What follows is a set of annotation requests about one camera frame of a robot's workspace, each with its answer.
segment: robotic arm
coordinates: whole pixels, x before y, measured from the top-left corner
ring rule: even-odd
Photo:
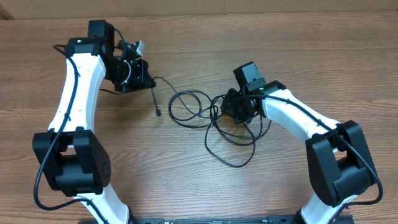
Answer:
[[[69,121],[60,129],[76,81],[74,66],[67,60],[67,77],[56,115],[49,130],[35,134],[32,144],[53,190],[61,190],[67,197],[85,199],[82,204],[98,223],[137,223],[109,183],[111,161],[94,135],[94,113],[103,79],[112,81],[121,93],[153,88],[155,82],[147,72],[148,63],[139,59],[143,52],[141,41],[129,44],[122,37],[118,47],[123,54],[113,56],[114,31],[106,21],[90,21],[88,37],[69,40],[65,55],[75,63],[80,74]],[[250,122],[258,112],[281,124],[306,145],[310,182],[315,193],[291,223],[328,223],[345,203],[376,183],[377,176],[372,176],[366,166],[376,173],[358,124],[354,121],[341,124],[320,115],[296,99],[283,84],[266,83],[252,62],[237,68],[234,74],[240,90],[228,91],[221,105],[224,114],[241,123]],[[350,143],[360,157],[347,150],[335,132]],[[75,148],[75,155],[62,155],[71,147]],[[347,151],[347,156],[336,161],[334,152],[337,151]]]

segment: wooden table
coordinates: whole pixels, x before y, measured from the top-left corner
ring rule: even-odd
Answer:
[[[34,133],[47,130],[65,79],[65,58],[53,44],[84,37],[89,19],[0,21],[0,223],[76,223],[90,219],[82,205],[54,212],[32,198],[39,163]],[[210,96],[238,88],[232,71],[253,60],[267,81],[284,83],[327,117],[363,128],[385,197],[345,211],[358,223],[398,218],[398,12],[311,12],[223,16],[106,18],[126,40],[145,41],[152,76],[178,90]],[[108,81],[104,88],[112,89]],[[111,183],[138,218],[263,217],[294,214],[312,195],[305,148],[278,124],[257,142],[244,168],[225,166],[204,147],[205,130],[187,129],[167,114],[173,95],[155,89],[114,96],[101,92],[95,133],[112,162]],[[194,101],[184,98],[197,108]],[[176,111],[182,112],[176,103]],[[227,130],[243,127],[223,118]],[[251,124],[258,129],[258,121]],[[210,146],[231,162],[250,147],[235,147],[214,129]],[[43,179],[40,199],[65,202]],[[371,200],[376,187],[358,200]]]

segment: tabletop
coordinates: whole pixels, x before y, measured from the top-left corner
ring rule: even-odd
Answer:
[[[268,82],[285,84],[319,113],[359,123],[385,194],[377,205],[344,213],[358,223],[397,222],[398,11],[105,19],[126,41],[143,40],[149,73],[179,91],[226,94],[238,88],[233,70],[253,61]],[[47,131],[65,81],[65,58],[52,45],[86,36],[88,21],[0,21],[0,223],[91,219],[80,204],[46,212],[32,196],[39,168],[32,138]],[[106,80],[102,87],[113,89]],[[137,218],[264,217],[294,214],[307,203],[313,190],[305,147],[279,124],[272,123],[258,140],[248,165],[230,168],[206,151],[205,129],[184,128],[170,119],[170,87],[159,80],[154,91],[160,117],[150,90],[100,92],[95,113],[95,134],[111,158],[111,184]],[[198,108],[191,98],[183,99]],[[174,110],[188,116],[179,102]],[[222,118],[220,126],[246,133],[232,121]],[[258,120],[249,126],[258,130]],[[252,150],[231,145],[214,128],[209,146],[237,164]],[[53,192],[46,179],[39,195],[46,205],[69,199]],[[357,200],[376,196],[373,186]]]

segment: wood grain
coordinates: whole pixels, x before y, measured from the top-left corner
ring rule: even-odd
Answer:
[[[106,19],[126,40],[144,40],[150,74],[178,90],[225,94],[238,87],[232,71],[253,60],[268,81],[284,83],[318,112],[357,121],[385,197],[346,213],[358,223],[396,223],[397,11]],[[32,137],[47,130],[65,78],[65,59],[52,45],[85,36],[87,25],[88,19],[0,21],[0,223],[91,218],[81,205],[46,212],[32,198],[39,168]],[[165,83],[157,84],[159,118],[148,90],[100,93],[96,108],[95,131],[111,157],[111,183],[138,218],[263,217],[295,213],[306,204],[312,188],[305,149],[286,130],[272,124],[246,167],[226,167],[207,153],[204,130],[183,128],[167,116],[173,93]],[[103,88],[112,86],[104,81]],[[175,109],[186,115],[178,104]],[[258,130],[258,124],[251,126]],[[244,133],[229,118],[221,125]],[[210,134],[210,146],[229,161],[239,163],[250,155],[250,147],[231,146],[214,130]],[[372,187],[358,200],[376,194]],[[45,180],[40,198],[46,205],[67,200]]]

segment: robotic hand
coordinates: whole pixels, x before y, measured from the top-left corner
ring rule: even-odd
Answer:
[[[148,63],[139,59],[143,52],[141,41],[129,44],[121,36],[117,48],[123,54],[113,56],[114,31],[120,34],[106,21],[90,21],[88,37],[72,38],[65,52],[60,51],[67,57],[67,78],[49,130],[33,138],[33,150],[40,163],[34,198],[44,210],[81,202],[98,223],[140,223],[109,183],[111,161],[94,135],[93,121],[102,79],[112,81],[121,93],[153,88],[155,82],[147,72]],[[278,81],[266,83],[252,62],[237,68],[234,74],[240,90],[228,91],[221,105],[222,112],[237,124],[250,122],[256,112],[260,113],[281,124],[307,148],[308,171],[315,193],[295,216],[285,216],[278,222],[353,223],[352,218],[337,218],[342,209],[380,201],[381,183],[358,124],[354,121],[341,124],[318,114]],[[74,147],[76,154],[63,156],[61,152],[69,147]],[[336,151],[346,151],[347,155],[336,161]],[[42,205],[37,188],[43,172],[51,189],[61,190],[74,200],[55,207]],[[373,184],[379,186],[379,197],[375,201],[350,202]],[[273,218],[275,216],[269,216],[262,222],[271,223]]]

